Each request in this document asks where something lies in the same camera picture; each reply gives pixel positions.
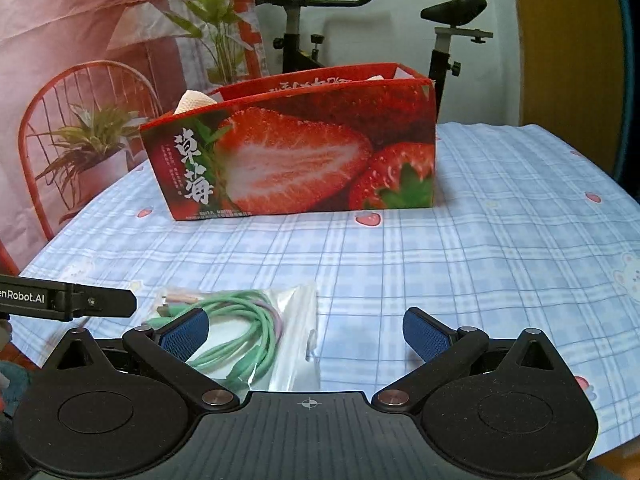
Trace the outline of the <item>small spiky potted plant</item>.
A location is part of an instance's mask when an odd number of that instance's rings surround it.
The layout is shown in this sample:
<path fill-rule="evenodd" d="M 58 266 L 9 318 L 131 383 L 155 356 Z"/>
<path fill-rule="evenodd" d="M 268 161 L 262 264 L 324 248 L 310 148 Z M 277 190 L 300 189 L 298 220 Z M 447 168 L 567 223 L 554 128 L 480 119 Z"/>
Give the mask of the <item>small spiky potted plant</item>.
<path fill-rule="evenodd" d="M 148 118 L 111 105 L 70 106 L 70 118 L 51 131 L 32 130 L 29 145 L 38 148 L 35 189 L 46 206 L 58 202 L 68 211 L 84 206 L 126 174 L 131 142 Z"/>

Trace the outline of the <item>teal curtain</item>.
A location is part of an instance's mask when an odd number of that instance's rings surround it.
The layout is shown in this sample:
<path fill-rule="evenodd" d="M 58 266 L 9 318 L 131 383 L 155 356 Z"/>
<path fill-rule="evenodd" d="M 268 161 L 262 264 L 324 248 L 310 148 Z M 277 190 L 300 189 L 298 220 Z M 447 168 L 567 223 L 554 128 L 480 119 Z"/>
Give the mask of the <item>teal curtain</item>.
<path fill-rule="evenodd" d="M 624 98 L 614 180 L 639 199 L 639 0 L 618 0 L 623 27 Z"/>

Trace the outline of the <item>black exercise bike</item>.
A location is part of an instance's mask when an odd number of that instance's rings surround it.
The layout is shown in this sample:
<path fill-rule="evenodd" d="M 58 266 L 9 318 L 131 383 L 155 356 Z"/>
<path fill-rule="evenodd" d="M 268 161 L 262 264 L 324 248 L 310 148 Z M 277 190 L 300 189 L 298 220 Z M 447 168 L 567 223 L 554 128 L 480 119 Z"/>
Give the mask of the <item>black exercise bike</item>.
<path fill-rule="evenodd" d="M 303 8 L 300 48 L 312 50 L 310 36 L 321 35 L 319 61 L 326 66 L 396 62 L 425 75 L 435 45 L 435 24 L 420 18 L 427 6 L 447 0 L 373 0 L 361 8 Z M 454 37 L 450 61 L 461 64 L 442 94 L 441 122 L 495 124 L 503 118 L 496 37 L 476 44 Z"/>

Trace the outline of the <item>cream knitted item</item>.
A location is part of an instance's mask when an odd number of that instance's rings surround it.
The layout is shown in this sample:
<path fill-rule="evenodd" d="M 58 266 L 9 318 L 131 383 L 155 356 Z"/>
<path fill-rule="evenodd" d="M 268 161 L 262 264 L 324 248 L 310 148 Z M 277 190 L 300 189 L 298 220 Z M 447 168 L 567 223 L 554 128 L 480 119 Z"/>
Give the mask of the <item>cream knitted item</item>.
<path fill-rule="evenodd" d="M 217 101 L 207 94 L 195 90 L 186 90 L 180 98 L 177 107 L 174 110 L 174 114 L 182 114 L 190 112 L 190 110 L 196 110 L 200 107 L 206 107 L 216 104 Z"/>

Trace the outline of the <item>red strawberry cardboard box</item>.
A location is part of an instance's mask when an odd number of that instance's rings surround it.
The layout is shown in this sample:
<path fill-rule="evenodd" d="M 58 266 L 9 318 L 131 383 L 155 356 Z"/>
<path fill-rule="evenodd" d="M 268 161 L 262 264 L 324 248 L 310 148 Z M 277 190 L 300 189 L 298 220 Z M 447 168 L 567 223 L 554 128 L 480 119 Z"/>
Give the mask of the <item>red strawberry cardboard box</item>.
<path fill-rule="evenodd" d="M 239 82 L 141 130 L 177 220 L 431 207 L 436 92 L 398 63 Z"/>

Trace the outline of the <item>blue plaid strawberry tablecloth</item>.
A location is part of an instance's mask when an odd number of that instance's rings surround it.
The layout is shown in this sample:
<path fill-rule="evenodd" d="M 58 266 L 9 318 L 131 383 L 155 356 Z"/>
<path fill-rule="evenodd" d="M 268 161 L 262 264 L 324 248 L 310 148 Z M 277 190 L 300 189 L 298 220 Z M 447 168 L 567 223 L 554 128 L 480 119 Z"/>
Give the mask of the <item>blue plaid strawberry tablecloth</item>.
<path fill-rule="evenodd" d="M 314 283 L 326 390 L 373 392 L 414 365 L 418 307 L 497 338 L 543 330 L 598 414 L 596 452 L 639 433 L 639 206 L 543 128 L 443 124 L 431 209 L 177 222 L 152 169 L 123 177 L 32 259 L 33 278 L 131 287 Z"/>

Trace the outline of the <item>tall green potted plant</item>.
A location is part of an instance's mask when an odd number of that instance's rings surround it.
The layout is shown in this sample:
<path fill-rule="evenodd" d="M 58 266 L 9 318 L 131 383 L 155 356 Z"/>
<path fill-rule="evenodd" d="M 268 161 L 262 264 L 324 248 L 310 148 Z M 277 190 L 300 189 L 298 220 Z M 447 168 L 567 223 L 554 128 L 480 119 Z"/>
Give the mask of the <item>tall green potted plant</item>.
<path fill-rule="evenodd" d="M 216 88 L 268 74 L 255 0 L 169 0 L 163 14 L 204 70 L 200 84 Z"/>

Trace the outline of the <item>wooden door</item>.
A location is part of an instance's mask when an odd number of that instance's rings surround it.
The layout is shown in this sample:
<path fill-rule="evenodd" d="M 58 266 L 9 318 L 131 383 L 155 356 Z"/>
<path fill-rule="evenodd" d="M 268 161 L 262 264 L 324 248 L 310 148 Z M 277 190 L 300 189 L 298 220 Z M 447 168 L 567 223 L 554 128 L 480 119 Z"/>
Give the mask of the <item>wooden door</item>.
<path fill-rule="evenodd" d="M 624 104 L 620 0 L 518 0 L 521 118 L 615 165 Z"/>

